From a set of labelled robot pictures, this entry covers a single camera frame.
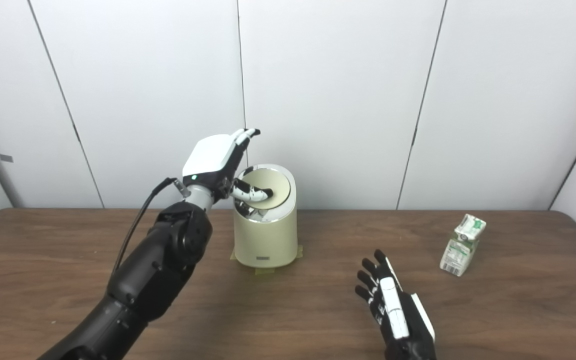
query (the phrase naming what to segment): container lid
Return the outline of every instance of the container lid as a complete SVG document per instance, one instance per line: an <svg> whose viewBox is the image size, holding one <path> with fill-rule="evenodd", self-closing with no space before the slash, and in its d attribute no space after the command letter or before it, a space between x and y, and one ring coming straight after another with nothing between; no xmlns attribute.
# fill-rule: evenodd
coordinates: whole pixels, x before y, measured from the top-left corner
<svg viewBox="0 0 576 360"><path fill-rule="evenodd" d="M246 201L249 207L268 210L279 207L290 196L290 182L286 176L269 168L258 168L243 176L242 180L259 189L271 189L272 197L263 201Z"/></svg>

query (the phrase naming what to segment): metal rim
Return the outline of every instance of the metal rim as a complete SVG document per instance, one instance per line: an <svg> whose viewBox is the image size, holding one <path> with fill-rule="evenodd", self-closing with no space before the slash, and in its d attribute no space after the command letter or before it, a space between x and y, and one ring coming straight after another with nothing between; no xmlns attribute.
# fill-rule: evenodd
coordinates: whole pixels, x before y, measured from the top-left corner
<svg viewBox="0 0 576 360"><path fill-rule="evenodd" d="M239 180L243 180L243 177L248 173L259 169L277 171L281 175L285 176L286 179L288 179L288 183L290 184L290 192L288 193L288 197L284 202L281 203L281 205L273 207L272 209L265 210L256 209L248 205L243 200L235 199L235 210L242 217L244 217L244 219L252 223L274 223L276 221L280 221L281 219L288 216L288 214L290 214L295 209L295 205L297 205L297 189L295 188L295 178L293 177L293 174L288 171L288 169L276 164L257 164L247 167L237 176L237 178Z"/></svg>

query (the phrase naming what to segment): white robotic hand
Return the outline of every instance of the white robotic hand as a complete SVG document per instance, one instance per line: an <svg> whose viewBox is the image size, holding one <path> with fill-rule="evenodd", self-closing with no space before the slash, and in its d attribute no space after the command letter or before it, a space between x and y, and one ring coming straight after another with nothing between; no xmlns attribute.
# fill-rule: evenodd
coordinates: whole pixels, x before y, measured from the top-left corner
<svg viewBox="0 0 576 360"><path fill-rule="evenodd" d="M239 129L232 135L201 139L183 166L183 181L176 183L183 196L206 211L230 195L243 201L270 198L271 189L260 189L234 178L250 139L259 134L258 129Z"/></svg>

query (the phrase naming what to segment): cylindrical container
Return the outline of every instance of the cylindrical container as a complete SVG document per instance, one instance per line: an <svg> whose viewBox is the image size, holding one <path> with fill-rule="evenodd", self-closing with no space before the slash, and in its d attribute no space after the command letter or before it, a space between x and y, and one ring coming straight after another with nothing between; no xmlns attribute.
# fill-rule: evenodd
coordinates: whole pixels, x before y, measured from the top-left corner
<svg viewBox="0 0 576 360"><path fill-rule="evenodd" d="M259 202L235 199L235 257L254 268L276 268L297 257L297 188L283 166L250 166L238 178L272 197Z"/></svg>

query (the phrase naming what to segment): black cable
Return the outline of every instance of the black cable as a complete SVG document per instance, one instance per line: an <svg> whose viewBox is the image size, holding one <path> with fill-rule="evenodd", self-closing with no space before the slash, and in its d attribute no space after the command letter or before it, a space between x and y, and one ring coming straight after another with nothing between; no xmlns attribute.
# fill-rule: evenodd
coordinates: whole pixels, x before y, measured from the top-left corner
<svg viewBox="0 0 576 360"><path fill-rule="evenodd" d="M110 276L112 276L117 271L117 269L119 269L119 266L122 263L122 258L124 257L124 253L126 252L126 248L128 248L128 243L130 242L130 238L133 236L133 233L135 232L135 229L137 228L139 221L141 221L142 216L144 216L144 213L146 212L146 209L148 209L148 206L151 204L151 201L153 201L153 198L155 198L155 196L157 196L157 194L159 194L160 191L164 190L167 186L172 184L175 180L177 180L176 177L165 178L165 180L163 180L159 185L157 185L153 189L153 191L150 193L150 195L146 199L146 202L143 203L143 206L141 207L141 209L137 213L137 217L135 217L134 221L132 222L132 225L130 226L130 230L128 230L128 234L126 234L125 239L123 239L123 243L121 244L121 248L119 249L119 254L117 254L117 260L115 260L115 262L114 262L114 267L112 267L112 273L110 273Z"/></svg>

